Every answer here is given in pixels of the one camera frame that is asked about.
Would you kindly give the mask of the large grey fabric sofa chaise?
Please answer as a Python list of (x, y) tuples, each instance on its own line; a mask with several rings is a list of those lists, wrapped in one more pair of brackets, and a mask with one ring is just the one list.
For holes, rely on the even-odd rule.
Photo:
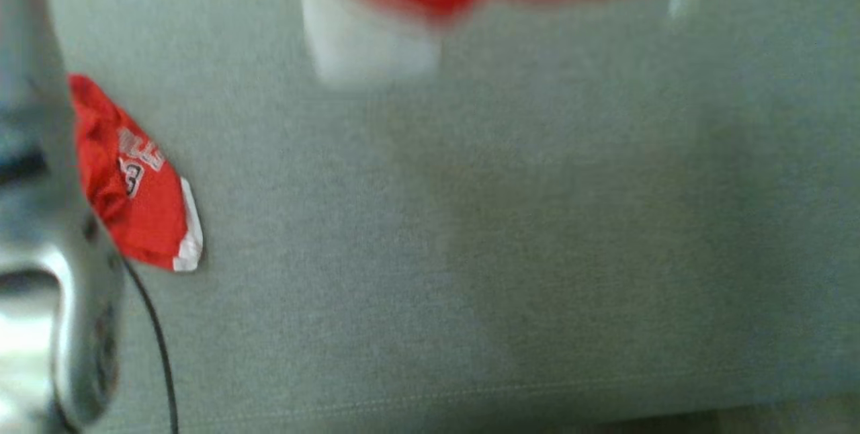
[(860, 0), (489, 1), (314, 78), (300, 0), (52, 0), (193, 187), (181, 434), (538, 431), (860, 392)]

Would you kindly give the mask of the red printed jersey white trim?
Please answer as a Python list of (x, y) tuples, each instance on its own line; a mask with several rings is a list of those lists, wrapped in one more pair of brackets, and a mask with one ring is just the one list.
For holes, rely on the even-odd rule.
[(205, 237), (191, 184), (135, 119), (83, 74), (68, 76), (84, 195), (125, 257), (187, 273)]

